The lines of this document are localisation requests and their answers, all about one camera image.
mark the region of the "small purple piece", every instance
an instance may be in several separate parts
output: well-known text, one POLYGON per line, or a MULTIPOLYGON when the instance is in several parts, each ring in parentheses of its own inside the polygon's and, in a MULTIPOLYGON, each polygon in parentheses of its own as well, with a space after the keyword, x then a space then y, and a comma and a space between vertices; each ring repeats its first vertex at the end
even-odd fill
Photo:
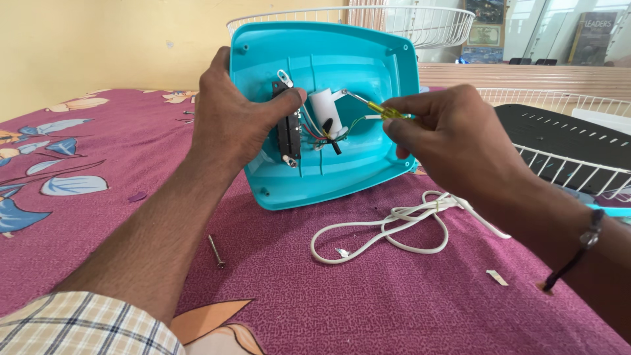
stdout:
POLYGON ((130 203, 132 203, 132 202, 140 201, 140 200, 142 200, 145 197, 147 197, 147 194, 142 192, 142 191, 140 191, 139 193, 137 193, 134 196, 129 197, 127 199, 129 200, 130 203))

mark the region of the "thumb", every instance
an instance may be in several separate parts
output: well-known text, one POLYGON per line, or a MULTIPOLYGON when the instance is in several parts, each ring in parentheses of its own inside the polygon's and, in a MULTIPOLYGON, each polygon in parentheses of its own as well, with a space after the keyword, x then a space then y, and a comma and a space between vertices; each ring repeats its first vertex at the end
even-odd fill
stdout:
POLYGON ((397 143, 416 156, 422 147, 432 139, 434 132, 421 128, 409 119, 388 119, 384 122, 384 132, 397 143))
POLYGON ((290 88, 270 101, 260 105, 259 114, 269 123, 276 124, 279 119, 298 111, 307 99, 307 92, 302 88, 290 88))

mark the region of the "fingernail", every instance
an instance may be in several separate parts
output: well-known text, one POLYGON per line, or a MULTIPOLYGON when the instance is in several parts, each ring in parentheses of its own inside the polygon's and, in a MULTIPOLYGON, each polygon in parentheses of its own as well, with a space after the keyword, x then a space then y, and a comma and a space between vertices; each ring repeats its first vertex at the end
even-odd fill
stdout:
POLYGON ((300 94, 300 98, 302 99, 302 103, 304 104, 305 100, 307 100, 307 92, 303 88, 298 88, 298 93, 300 94))
POLYGON ((390 127, 390 124, 392 123, 392 119, 386 119, 384 121, 384 132, 388 133, 388 127, 390 127))

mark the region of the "framed picture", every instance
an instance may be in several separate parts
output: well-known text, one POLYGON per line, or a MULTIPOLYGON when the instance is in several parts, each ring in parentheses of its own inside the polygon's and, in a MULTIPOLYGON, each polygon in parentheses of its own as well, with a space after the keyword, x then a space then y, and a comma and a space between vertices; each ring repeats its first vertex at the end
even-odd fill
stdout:
POLYGON ((501 25, 472 25, 467 44, 499 46, 501 41, 501 25))
POLYGON ((504 48, 464 46, 463 59, 471 64, 501 64, 504 48))
POLYGON ((504 23, 504 0, 465 0, 465 8, 481 23, 504 23))

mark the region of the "black thread bracelet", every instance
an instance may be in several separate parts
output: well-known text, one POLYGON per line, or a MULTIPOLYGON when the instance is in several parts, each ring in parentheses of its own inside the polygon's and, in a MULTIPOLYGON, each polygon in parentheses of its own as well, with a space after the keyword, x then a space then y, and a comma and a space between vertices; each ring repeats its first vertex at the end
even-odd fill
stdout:
POLYGON ((542 288, 544 292, 550 291, 552 287, 554 286, 554 284, 557 283, 557 280, 563 277, 565 273, 570 271, 570 269, 573 268, 574 265, 576 265, 579 262, 579 260, 581 260, 585 252, 589 248, 594 246, 596 242, 598 242, 598 236, 600 235, 600 232, 602 230, 601 222, 603 220, 603 217, 604 217, 604 210, 602 209, 594 210, 594 212, 592 212, 592 218, 591 218, 591 223, 589 225, 589 231, 581 235, 581 248, 570 260, 570 262, 566 264, 566 266, 562 267, 561 270, 559 270, 558 272, 552 272, 552 274, 548 276, 548 278, 546 279, 545 285, 542 288))

